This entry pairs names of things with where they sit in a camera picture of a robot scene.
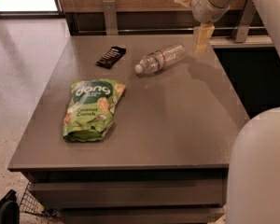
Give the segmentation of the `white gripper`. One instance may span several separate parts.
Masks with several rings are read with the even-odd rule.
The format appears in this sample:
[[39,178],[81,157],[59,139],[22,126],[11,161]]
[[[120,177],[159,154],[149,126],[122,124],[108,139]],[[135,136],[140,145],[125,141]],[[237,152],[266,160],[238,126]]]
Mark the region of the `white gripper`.
[[233,0],[174,0],[183,7],[191,7],[196,21],[201,24],[194,28],[194,51],[203,54],[215,31],[217,22],[230,9]]

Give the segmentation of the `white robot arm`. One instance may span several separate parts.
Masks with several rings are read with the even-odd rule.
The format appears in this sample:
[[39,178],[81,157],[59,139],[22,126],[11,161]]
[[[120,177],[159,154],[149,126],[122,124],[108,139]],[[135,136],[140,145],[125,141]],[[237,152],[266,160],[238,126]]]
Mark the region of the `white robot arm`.
[[[195,51],[205,51],[206,33],[233,0],[175,0],[201,25]],[[280,0],[252,0],[280,57]],[[226,224],[280,224],[280,107],[252,118],[239,132],[228,171]]]

